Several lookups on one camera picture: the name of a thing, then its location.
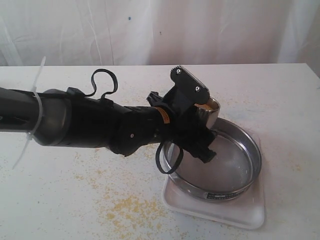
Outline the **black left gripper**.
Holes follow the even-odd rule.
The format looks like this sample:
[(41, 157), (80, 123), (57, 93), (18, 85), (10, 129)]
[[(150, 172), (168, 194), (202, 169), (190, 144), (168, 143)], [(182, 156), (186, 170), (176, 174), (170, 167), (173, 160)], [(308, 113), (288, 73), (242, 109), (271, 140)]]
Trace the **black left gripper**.
[(210, 98), (210, 91), (181, 65), (170, 71), (170, 78), (177, 88), (172, 88), (163, 97), (152, 91), (147, 101), (152, 107), (161, 108), (168, 114), (171, 124), (168, 140), (189, 152), (194, 158), (209, 163), (216, 156), (210, 145), (217, 134), (201, 122), (195, 104), (206, 104)]

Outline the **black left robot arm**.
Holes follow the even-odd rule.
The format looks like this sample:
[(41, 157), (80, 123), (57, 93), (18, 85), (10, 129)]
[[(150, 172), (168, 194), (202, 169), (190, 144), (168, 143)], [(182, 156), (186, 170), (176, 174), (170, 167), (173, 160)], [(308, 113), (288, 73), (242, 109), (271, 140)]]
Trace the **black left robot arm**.
[(77, 88), (35, 93), (0, 90), (0, 129), (30, 133), (43, 146), (107, 148), (129, 156), (138, 148), (170, 141), (204, 163), (215, 157), (216, 135), (201, 119), (208, 88), (182, 66), (170, 72), (174, 86), (149, 106), (122, 106), (103, 94), (94, 99)]

